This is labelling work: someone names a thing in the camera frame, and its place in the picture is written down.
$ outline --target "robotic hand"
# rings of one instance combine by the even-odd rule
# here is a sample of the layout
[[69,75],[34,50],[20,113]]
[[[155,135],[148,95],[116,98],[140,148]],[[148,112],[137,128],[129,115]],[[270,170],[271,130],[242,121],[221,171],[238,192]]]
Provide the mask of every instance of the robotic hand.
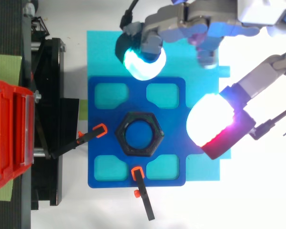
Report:
[[[216,50],[225,36],[255,36],[263,27],[271,36],[286,35],[286,0],[172,0],[174,5],[160,8],[145,23],[132,23],[129,15],[137,2],[122,19],[116,55],[139,80],[155,77],[164,67],[163,41],[188,39],[199,64],[209,69],[217,65]],[[127,50],[132,55],[125,55]]]
[[[255,36],[263,27],[271,36],[286,35],[286,0],[172,2],[174,5],[162,7],[148,16],[145,23],[132,23],[125,17],[121,21],[124,33],[117,40],[116,56],[139,80],[154,78],[164,67],[163,41],[187,38],[189,44],[196,47],[200,65],[211,68],[217,65],[216,50],[225,36]],[[256,122],[243,108],[283,74],[286,75],[286,53],[268,57],[232,87],[203,97],[187,119],[190,138],[212,159],[246,134],[259,139],[286,116],[286,111],[255,127]]]
[[219,94],[205,95],[189,113],[188,135],[211,159],[221,156],[246,134],[258,140],[286,116],[286,111],[255,127],[256,122],[243,108],[282,75],[286,75],[286,53],[268,57]]

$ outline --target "blue board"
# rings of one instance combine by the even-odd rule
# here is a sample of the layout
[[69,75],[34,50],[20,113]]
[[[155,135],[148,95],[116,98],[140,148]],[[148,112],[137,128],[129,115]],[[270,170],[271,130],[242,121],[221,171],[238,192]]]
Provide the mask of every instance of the blue board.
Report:
[[[188,141],[185,123],[189,107],[204,94],[218,92],[218,79],[229,77],[229,68],[202,69],[195,60],[194,48],[186,41],[179,41],[164,45],[167,63],[161,74],[154,80],[140,82],[130,76],[114,55],[119,35],[119,32],[88,32],[88,126],[91,129],[103,122],[109,128],[107,136],[89,143],[89,185],[136,186],[130,169],[139,164],[143,165],[147,186],[219,180],[220,159],[230,158],[230,152],[217,160],[209,159]],[[135,104],[136,99],[143,103]],[[164,140],[151,158],[126,156],[115,139],[115,127],[130,110],[155,113],[164,130]],[[175,138],[172,141],[174,128],[182,133],[179,141]]]

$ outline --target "hexagonal nut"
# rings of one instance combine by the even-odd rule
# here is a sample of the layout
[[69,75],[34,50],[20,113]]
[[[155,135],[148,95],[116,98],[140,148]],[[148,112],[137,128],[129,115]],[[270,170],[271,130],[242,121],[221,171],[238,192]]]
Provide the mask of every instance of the hexagonal nut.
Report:
[[[150,144],[144,149],[133,148],[126,141],[126,130],[130,124],[134,123],[135,121],[145,121],[149,124],[153,132],[153,137]],[[121,124],[116,129],[115,136],[118,139],[123,152],[127,156],[152,156],[158,148],[159,144],[162,142],[164,138],[164,132],[153,113],[128,112],[122,120]]]

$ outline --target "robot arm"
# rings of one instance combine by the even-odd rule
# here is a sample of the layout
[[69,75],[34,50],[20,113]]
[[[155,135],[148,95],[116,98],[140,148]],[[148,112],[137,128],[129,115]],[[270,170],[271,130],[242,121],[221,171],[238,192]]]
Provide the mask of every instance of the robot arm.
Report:
[[272,36],[286,35],[286,0],[172,0],[145,23],[125,24],[123,31],[136,35],[137,53],[155,61],[163,41],[187,38],[196,46],[197,59],[204,68],[217,65],[215,56],[225,36],[255,36],[267,27]]
[[231,87],[226,87],[217,95],[203,97],[187,118],[186,128],[190,138],[211,159],[221,156],[246,134],[254,140],[261,138],[286,116],[286,111],[255,127],[256,122],[244,107],[281,75],[286,75],[286,53],[268,57]]

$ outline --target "glowing light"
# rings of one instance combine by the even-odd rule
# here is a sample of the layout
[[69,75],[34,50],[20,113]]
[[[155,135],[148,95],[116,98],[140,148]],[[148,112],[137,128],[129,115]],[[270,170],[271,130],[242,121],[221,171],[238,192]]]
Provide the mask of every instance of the glowing light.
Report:
[[142,60],[134,50],[129,49],[124,55],[124,66],[137,80],[150,80],[156,77],[166,63],[166,54],[164,48],[161,49],[159,58],[153,63],[147,63]]
[[219,94],[206,94],[189,113],[186,131],[202,147],[233,123],[234,110]]

